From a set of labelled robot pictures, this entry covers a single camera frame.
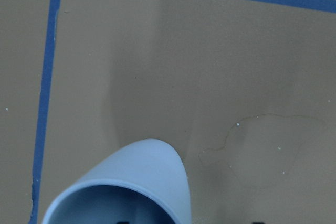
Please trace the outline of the light blue plastic cup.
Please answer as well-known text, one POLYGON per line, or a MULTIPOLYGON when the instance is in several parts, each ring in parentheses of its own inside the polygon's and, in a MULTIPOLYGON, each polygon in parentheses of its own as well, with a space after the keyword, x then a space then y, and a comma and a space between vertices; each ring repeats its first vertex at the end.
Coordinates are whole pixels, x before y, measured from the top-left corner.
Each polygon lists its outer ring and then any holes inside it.
POLYGON ((177 151, 147 139, 116 151, 58 195, 43 223, 191 223, 177 151))

